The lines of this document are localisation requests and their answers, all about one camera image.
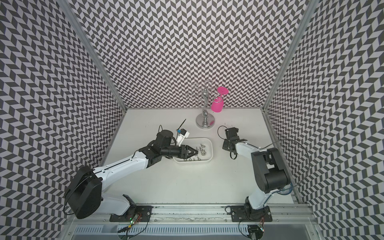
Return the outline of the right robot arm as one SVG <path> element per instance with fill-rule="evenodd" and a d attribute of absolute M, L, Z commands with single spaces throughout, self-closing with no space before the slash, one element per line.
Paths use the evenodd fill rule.
<path fill-rule="evenodd" d="M 258 188 L 244 203 L 244 215 L 249 220 L 257 220 L 269 212 L 267 202 L 274 194 L 290 194 L 293 190 L 290 174 L 283 158 L 276 148 L 259 148 L 238 137 L 225 139 L 223 150 L 230 152 L 235 160 L 243 156 L 252 162 Z"/>

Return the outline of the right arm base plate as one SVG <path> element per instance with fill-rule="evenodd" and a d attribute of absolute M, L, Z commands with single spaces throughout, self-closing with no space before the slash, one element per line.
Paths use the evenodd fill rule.
<path fill-rule="evenodd" d="M 226 208 L 228 215 L 231 215 L 232 222 L 239 223 L 245 222 L 260 222 L 264 220 L 265 223 L 273 221 L 272 213 L 269 206 L 263 207 L 259 210 L 254 210 L 246 206 L 228 206 Z"/>

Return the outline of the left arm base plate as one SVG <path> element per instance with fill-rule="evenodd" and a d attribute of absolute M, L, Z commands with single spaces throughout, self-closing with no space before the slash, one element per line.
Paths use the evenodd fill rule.
<path fill-rule="evenodd" d="M 148 222 L 152 216 L 153 206 L 136 206 L 130 207 L 122 216 L 111 214 L 110 222 L 128 223 L 139 217 L 141 223 Z"/>

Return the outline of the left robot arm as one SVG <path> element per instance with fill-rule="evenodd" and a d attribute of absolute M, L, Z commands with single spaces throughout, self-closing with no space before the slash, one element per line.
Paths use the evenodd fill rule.
<path fill-rule="evenodd" d="M 137 171 L 147 169 L 163 157 L 189 159 L 198 155 L 198 150 L 188 145 L 159 147 L 155 141 L 137 150 L 133 155 L 109 166 L 91 169 L 84 166 L 72 178 L 64 195 L 64 206 L 70 207 L 77 219 L 92 214 L 112 214 L 132 218 L 137 205 L 127 194 L 112 196 L 105 193 L 113 183 Z"/>

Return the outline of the white storage box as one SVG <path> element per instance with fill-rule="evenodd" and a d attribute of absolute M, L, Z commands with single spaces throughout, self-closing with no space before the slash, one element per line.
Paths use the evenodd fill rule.
<path fill-rule="evenodd" d="M 196 149 L 196 147 L 200 147 L 200 144 L 203 144 L 206 146 L 206 148 L 202 150 L 205 150 L 207 154 L 205 156 L 202 156 L 200 154 L 200 151 L 198 151 L 199 154 L 197 156 L 194 156 L 194 158 L 199 157 L 202 160 L 196 161 L 196 162 L 185 162 L 183 159 L 173 157 L 173 160 L 177 163 L 180 163 L 180 164 L 207 163 L 213 158 L 213 155 L 214 155 L 213 144 L 211 140 L 209 140 L 208 138 L 190 138 L 190 139 L 188 138 L 183 141 L 183 144 L 191 146 L 194 149 Z"/>

